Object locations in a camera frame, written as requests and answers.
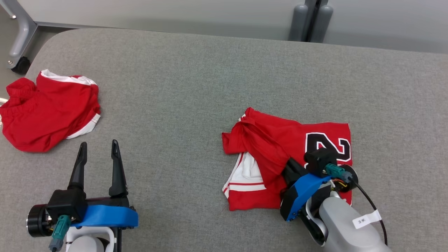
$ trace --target gray tabletop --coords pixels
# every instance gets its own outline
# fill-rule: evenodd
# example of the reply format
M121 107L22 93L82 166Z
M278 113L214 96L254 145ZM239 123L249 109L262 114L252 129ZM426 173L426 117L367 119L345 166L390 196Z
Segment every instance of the gray tabletop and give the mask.
M390 247L448 247L447 55L85 29L48 41L27 77L43 69L96 81L102 116L93 132L48 153L0 137L0 251L47 250L48 238L28 235L26 215L67 186L83 141L87 196L106 196L112 139L140 215L123 232L124 252L319 251L303 223L284 222L279 210L228 210L221 188L236 156L224 154L220 134L249 106L301 123L349 123L353 166ZM372 211L359 191L353 207Z

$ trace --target red fabric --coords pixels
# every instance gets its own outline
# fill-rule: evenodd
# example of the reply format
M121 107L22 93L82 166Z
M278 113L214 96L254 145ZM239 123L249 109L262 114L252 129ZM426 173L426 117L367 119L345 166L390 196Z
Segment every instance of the red fabric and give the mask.
M281 173L290 157L302 166L306 165L303 159L306 152L306 138L307 133L312 132L325 134L341 152L343 149L339 146L339 138L346 139L350 143L348 124L332 122L300 124L248 108L230 133L222 133L223 149L226 154L249 152L258 163L267 190L250 193L231 190L228 197L230 210L280 208L280 194L286 188ZM352 160L351 158L347 161L338 160L338 164L352 165ZM345 197L351 203L351 193Z
M48 79L36 86L20 78L6 87L10 96L0 107L3 134L18 150L46 152L100 114L98 87Z

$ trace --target black cable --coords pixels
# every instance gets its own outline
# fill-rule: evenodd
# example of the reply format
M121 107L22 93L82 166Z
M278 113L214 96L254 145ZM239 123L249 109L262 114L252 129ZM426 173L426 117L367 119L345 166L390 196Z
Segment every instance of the black cable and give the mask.
M349 177L349 180L351 182L353 182L358 189L362 192L362 194L366 197L366 199L369 201L369 203L372 205L373 210L377 210L375 204L373 203L373 201L370 199L370 197L367 195L366 191L364 191L364 189L358 184L356 183L356 181L354 181L351 177ZM386 227L384 226L384 222L383 220L379 221L381 224L381 228L383 229L383 235L384 235L384 244L386 244L386 246L388 245L388 235L386 233Z

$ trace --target gray floor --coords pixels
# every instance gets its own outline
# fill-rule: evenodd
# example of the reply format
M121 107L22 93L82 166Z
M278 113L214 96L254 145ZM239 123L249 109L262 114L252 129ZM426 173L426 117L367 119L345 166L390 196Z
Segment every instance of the gray floor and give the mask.
M59 32L63 32L67 29L54 28L54 27L38 27L32 41L28 45L25 52L31 62L42 45L49 40L52 36ZM6 92L6 86L14 82L18 78L22 77L19 74L13 73L10 69L6 68L6 62L8 61L9 51L16 39L18 33L17 20L9 18L8 13L0 7L0 97L8 99L9 96Z

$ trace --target black caster wheel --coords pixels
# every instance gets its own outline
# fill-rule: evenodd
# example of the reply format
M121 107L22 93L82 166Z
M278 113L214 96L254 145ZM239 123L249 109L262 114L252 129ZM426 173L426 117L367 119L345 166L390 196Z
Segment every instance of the black caster wheel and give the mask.
M26 74L30 68L31 62L27 57L21 57L17 65L11 71L17 74Z

